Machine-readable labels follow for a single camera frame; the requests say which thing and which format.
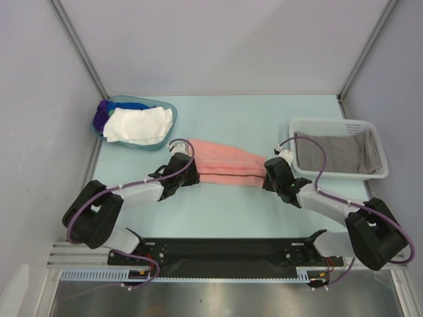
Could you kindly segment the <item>pink striped towel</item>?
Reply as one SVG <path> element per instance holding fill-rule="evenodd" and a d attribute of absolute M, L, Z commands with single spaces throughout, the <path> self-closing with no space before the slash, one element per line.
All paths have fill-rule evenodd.
<path fill-rule="evenodd" d="M 265 157 L 242 149 L 212 143 L 200 139 L 190 139 L 196 168 L 201 183 L 261 188 L 266 171 Z"/>

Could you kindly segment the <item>grey terry towel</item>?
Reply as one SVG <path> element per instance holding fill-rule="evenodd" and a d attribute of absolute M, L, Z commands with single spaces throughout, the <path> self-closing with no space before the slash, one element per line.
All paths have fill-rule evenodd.
<path fill-rule="evenodd" d="M 327 156 L 326 172 L 371 174 L 379 161 L 373 151 L 370 130 L 343 137 L 314 136 L 296 133 L 297 165 L 302 170 L 318 172 L 323 167 L 323 153 Z"/>

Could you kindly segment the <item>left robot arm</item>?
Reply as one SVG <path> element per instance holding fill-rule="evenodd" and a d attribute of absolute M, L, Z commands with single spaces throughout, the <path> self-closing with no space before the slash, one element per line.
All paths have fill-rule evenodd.
<path fill-rule="evenodd" d="M 67 241 L 90 249 L 116 250 L 129 263 L 139 264 L 145 258 L 143 240 L 131 229 L 116 224 L 120 212 L 165 200 L 179 188 L 199 182 L 195 160 L 185 153 L 173 154 L 168 164 L 140 182 L 108 188 L 98 180 L 90 181 L 62 218 Z"/>

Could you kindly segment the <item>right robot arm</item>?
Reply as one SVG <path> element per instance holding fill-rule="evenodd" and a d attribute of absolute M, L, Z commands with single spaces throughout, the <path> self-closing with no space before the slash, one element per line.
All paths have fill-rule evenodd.
<path fill-rule="evenodd" d="M 328 257 L 356 258 L 379 271 L 387 263 L 402 264 L 395 257 L 410 245 L 388 206 L 373 198 L 357 202 L 326 193 L 306 178 L 295 178 L 289 164 L 276 157 L 264 163 L 264 189 L 275 192 L 284 203 L 314 211 L 346 228 L 346 232 L 322 229 L 309 237 L 304 256 L 311 265 Z"/>

